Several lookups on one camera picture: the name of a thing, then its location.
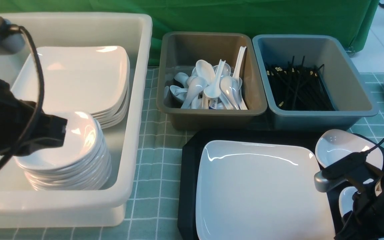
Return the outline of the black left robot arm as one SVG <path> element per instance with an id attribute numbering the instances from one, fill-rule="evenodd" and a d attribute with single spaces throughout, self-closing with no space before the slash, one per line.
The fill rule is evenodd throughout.
<path id="1" fill-rule="evenodd" d="M 10 85 L 0 79 L 0 155 L 4 155 L 18 140 L 34 111 L 36 102 L 17 99 Z M 31 135 L 20 145 L 15 156 L 27 156 L 36 151 L 63 146 L 68 120 L 41 111 Z"/>

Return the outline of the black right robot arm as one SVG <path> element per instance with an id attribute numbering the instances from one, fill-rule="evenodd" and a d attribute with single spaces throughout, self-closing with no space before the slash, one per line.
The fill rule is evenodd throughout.
<path id="1" fill-rule="evenodd" d="M 334 237 L 336 240 L 378 240 L 384 238 L 384 175 L 353 195 L 352 211 Z"/>

